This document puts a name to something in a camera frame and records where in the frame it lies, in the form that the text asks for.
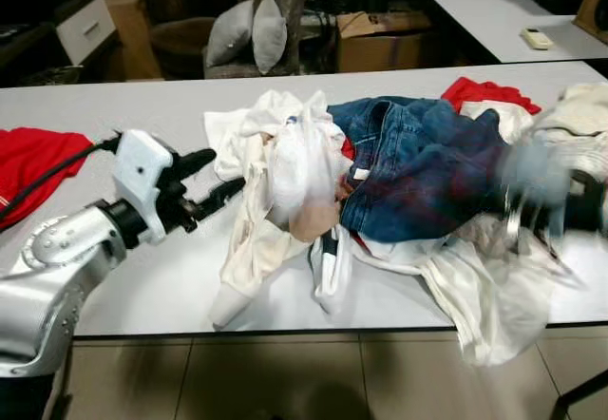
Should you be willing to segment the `small white garment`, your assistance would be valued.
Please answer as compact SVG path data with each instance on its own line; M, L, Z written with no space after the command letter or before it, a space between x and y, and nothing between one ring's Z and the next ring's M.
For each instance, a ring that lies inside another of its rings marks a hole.
M501 138L506 143L519 141L536 121L536 117L521 105L499 102L499 100L465 102L459 112L462 116L467 116L472 120L477 120L485 115L494 116L498 120Z

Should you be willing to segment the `brown round basket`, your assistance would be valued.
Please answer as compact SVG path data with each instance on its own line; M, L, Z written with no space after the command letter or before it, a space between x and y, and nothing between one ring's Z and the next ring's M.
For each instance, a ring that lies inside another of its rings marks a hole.
M165 80L201 80L204 51L214 17L161 22L149 30L149 44Z

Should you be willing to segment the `white garment black trim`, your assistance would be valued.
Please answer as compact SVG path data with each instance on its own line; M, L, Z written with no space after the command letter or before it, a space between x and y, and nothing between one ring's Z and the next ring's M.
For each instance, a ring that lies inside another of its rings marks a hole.
M351 234L342 226L334 226L310 243L307 260L313 276L312 295L326 315L339 315L346 307L355 249Z

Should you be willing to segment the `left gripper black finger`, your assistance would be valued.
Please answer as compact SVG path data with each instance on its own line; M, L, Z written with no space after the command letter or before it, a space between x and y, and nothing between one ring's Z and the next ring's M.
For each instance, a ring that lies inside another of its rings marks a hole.
M188 154L173 155L173 182L185 181L195 176L201 169L212 163L217 157L214 149L200 149Z
M225 204L230 202L230 199L233 199L235 195L240 193L244 185L246 185L246 181L243 178L221 182L216 188L210 190L203 199L195 203L194 220L209 219L210 216L220 211L222 207L225 207Z

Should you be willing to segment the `cream knitted garment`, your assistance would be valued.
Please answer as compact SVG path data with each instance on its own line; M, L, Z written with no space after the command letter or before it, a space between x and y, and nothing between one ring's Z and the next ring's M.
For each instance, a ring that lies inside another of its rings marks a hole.
M604 180L608 176L608 85L569 86L528 133L530 142L556 150L557 160Z

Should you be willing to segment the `white remote control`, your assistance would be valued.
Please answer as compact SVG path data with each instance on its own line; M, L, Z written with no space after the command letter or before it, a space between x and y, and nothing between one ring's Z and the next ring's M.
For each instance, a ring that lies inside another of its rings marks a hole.
M522 29L520 35L530 49L550 50L553 47L552 39L546 33L543 33L542 30Z

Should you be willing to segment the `thin white shirt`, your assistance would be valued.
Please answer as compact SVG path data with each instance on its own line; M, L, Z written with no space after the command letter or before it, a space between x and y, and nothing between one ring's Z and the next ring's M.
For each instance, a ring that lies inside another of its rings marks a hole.
M559 287L589 285L526 232L520 250L503 248L503 224L474 219L435 240L376 242L359 235L353 256L374 268L421 277L455 325L462 354L474 365L516 358L550 321Z

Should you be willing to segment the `small red garment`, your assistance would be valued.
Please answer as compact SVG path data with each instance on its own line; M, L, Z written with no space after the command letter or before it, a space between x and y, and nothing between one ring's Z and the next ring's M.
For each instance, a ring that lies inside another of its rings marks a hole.
M539 105L525 97L522 92L512 86L501 86L495 82L475 82L468 77L460 77L453 81L440 95L444 102L451 103L456 110L468 102L503 102L518 105L531 115L542 112Z

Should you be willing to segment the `blue denim jeans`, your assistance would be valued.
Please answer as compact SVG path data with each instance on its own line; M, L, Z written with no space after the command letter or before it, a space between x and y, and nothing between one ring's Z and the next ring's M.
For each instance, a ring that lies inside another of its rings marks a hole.
M447 100L369 97L329 106L353 150L339 223L370 240L434 240L499 211L496 165L509 147L498 120Z

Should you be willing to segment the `open brown cardboard box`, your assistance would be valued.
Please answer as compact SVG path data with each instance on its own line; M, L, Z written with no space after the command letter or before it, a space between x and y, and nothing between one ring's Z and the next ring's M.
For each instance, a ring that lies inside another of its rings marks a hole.
M433 32L425 12L339 13L337 71L395 71L433 61Z

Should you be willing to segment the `red top with plaid lining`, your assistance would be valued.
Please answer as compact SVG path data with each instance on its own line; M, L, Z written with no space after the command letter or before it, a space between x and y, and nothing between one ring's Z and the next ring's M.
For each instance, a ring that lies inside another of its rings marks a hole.
M0 129L0 232L24 220L47 202L62 181L75 176L86 160L79 158L94 145L86 135L40 128ZM22 201L18 196L68 159L75 163L43 181Z

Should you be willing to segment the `dark-topped white TV stand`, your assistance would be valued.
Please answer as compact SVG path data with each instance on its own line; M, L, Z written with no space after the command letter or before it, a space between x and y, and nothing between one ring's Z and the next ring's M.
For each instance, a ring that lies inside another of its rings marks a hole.
M47 21L0 25L0 88L103 82L118 45L105 0L65 0Z

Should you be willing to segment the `brown wooden speaker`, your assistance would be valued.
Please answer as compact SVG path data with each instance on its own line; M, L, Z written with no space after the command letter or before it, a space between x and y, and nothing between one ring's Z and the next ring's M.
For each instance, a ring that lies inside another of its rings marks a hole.
M573 22L579 29L585 30L590 36L595 37L597 41L608 44L608 28L600 28L599 22L597 22L597 10L602 2L603 0L581 0L579 11Z

